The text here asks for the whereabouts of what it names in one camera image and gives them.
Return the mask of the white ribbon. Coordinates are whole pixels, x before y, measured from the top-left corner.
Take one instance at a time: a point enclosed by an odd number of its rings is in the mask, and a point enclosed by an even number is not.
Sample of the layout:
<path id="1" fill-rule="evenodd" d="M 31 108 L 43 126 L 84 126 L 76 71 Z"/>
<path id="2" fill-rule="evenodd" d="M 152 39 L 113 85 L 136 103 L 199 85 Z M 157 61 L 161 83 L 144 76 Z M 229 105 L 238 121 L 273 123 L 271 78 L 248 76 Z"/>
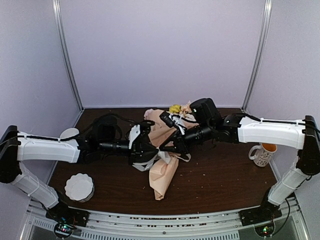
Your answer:
<path id="1" fill-rule="evenodd" d="M 183 155 L 180 153 L 160 151 L 151 160 L 147 162 L 135 162 L 132 164 L 132 166 L 141 172 L 145 172 L 149 171 L 152 166 L 159 160 L 163 160 L 166 164 L 169 164 L 173 157 L 177 158 L 178 160 L 183 160 L 187 163 L 192 158 L 190 153 Z"/>

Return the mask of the yellow fake flower stem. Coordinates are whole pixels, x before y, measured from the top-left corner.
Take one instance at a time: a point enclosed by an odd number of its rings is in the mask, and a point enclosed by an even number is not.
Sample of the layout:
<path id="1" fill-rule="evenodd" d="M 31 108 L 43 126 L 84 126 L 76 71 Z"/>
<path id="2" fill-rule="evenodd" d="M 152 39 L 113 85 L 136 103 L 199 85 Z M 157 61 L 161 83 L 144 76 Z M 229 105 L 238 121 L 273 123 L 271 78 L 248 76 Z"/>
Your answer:
<path id="1" fill-rule="evenodd" d="M 181 106 L 179 104 L 173 104 L 169 107 L 169 112 L 171 114 L 179 114 L 181 111 Z"/>

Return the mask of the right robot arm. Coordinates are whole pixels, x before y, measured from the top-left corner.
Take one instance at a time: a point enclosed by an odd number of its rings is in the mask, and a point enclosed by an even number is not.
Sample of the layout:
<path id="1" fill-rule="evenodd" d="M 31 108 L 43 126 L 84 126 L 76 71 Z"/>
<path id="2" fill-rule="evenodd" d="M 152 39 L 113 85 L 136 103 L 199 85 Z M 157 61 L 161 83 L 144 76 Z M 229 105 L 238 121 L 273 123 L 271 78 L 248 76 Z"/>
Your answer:
<path id="1" fill-rule="evenodd" d="M 196 126 L 179 128 L 171 142 L 178 153 L 185 154 L 188 146 L 215 140 L 224 143 L 255 143 L 249 158 L 264 166 L 277 151 L 278 146 L 297 150 L 293 166 L 282 180 L 273 185 L 266 201 L 256 210 L 259 220 L 268 220 L 290 194 L 308 178 L 320 172 L 320 131 L 313 116 L 298 120 L 257 118 L 247 113 L 233 113 L 222 117 L 210 98 L 190 104 Z"/>

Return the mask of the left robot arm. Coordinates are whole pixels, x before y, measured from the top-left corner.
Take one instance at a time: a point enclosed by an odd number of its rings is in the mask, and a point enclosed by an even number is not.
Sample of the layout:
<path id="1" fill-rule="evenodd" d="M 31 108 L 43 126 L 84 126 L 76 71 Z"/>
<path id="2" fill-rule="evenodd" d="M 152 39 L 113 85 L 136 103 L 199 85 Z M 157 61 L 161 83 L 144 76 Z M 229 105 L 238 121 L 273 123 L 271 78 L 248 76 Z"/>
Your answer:
<path id="1" fill-rule="evenodd" d="M 108 113 L 94 120 L 83 137 L 76 128 L 65 130 L 60 137 L 31 135 L 10 125 L 0 138 L 0 181 L 22 190 L 38 200 L 61 222 L 72 218 L 71 209 L 62 202 L 58 192 L 30 172 L 24 161 L 59 161 L 69 164 L 90 163 L 100 153 L 126 156 L 129 164 L 146 171 L 159 164 L 170 165 L 175 157 L 152 145 L 149 133 L 152 120 L 134 122 L 127 140 L 117 138 L 122 131 L 117 124 L 119 115 Z"/>

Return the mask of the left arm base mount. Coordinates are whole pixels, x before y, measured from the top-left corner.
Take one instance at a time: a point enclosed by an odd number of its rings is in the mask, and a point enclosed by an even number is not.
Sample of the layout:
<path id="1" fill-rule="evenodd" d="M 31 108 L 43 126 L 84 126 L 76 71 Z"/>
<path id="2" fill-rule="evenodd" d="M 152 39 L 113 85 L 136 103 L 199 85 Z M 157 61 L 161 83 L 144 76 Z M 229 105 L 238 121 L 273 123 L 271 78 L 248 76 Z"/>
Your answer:
<path id="1" fill-rule="evenodd" d="M 55 206 L 48 208 L 43 203 L 46 217 L 56 222 L 53 233 L 58 239 L 69 238 L 77 227 L 86 227 L 90 213 L 86 210 L 69 207 L 63 200 L 58 199 Z"/>

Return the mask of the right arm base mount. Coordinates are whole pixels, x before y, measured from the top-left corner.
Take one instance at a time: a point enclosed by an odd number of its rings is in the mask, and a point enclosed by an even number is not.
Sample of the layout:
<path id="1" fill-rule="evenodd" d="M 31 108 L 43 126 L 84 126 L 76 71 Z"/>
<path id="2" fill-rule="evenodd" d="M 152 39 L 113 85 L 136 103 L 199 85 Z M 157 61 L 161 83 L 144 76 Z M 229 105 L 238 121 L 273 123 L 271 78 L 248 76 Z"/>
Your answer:
<path id="1" fill-rule="evenodd" d="M 280 207 L 270 203 L 267 194 L 263 197 L 260 206 L 239 212 L 242 226 L 254 225 L 255 233 L 262 238 L 271 237 L 275 233 L 274 220 L 281 216 Z"/>

